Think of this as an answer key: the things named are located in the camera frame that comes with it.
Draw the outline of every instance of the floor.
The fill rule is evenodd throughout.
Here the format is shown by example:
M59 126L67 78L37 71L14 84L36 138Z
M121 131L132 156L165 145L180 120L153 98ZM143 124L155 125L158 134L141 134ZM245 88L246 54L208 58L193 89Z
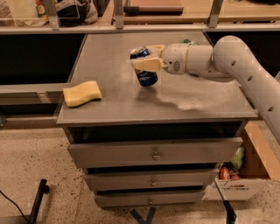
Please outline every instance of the floor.
M280 159L280 146L263 122L258 122L270 146ZM151 223L146 220L150 208L122 207L100 209L94 195L76 169L67 152L68 141L61 128L55 127L54 117L11 118L0 130L0 190L30 214L39 181L47 179L51 191L44 195L37 223ZM271 180L248 201L231 202L238 224L279 223L280 183ZM220 201L201 201L195 204L154 206L153 224L164 223L226 223ZM130 212L136 210L144 222L136 221ZM8 222L19 211L0 195L0 224Z

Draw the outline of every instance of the blue can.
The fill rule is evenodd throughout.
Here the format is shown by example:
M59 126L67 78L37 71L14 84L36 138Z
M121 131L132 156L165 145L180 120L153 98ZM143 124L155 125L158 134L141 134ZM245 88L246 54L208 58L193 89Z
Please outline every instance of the blue can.
M149 55L149 51L146 47L140 46L136 49L133 49L130 52L130 59L134 60L137 58L144 58ZM147 72L147 71L140 71L135 69L136 76L139 80L139 83L142 87L148 87L155 84L158 81L157 73Z

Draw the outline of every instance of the black cable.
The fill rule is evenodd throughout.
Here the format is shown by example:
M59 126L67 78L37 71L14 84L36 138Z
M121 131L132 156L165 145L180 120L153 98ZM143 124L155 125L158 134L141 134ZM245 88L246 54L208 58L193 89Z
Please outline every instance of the black cable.
M25 219L26 221L28 221L28 219L25 217L24 213L21 211L20 207L16 204L16 202L14 202L12 199L9 199L1 190L0 190L0 193L1 193L7 200L9 200L12 204L14 204L14 205L17 207L18 211L21 213L21 215L24 217L24 219Z

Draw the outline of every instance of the yellow sponge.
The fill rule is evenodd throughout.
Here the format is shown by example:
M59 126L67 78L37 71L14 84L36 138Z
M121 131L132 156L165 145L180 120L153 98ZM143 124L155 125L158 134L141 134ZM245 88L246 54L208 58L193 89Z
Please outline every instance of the yellow sponge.
M102 93L96 81L90 80L75 87L63 88L64 99L69 108L77 107L93 99L101 99Z

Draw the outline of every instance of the gray table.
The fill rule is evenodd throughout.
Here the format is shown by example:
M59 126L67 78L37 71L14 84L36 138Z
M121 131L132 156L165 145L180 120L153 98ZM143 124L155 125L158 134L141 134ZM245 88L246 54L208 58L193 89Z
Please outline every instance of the gray table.
M89 35L71 84L97 81L102 100L79 108L68 108L64 103L57 124L184 123L256 117L235 80L215 82L162 71L152 87L139 85L130 65L130 50L182 39L209 45L200 32Z
M63 103L57 124L100 207L201 200L242 143L247 120L257 117L235 80L162 71L152 87L139 85L130 50L182 39L209 45L200 32L87 36L71 85L97 81L102 99Z

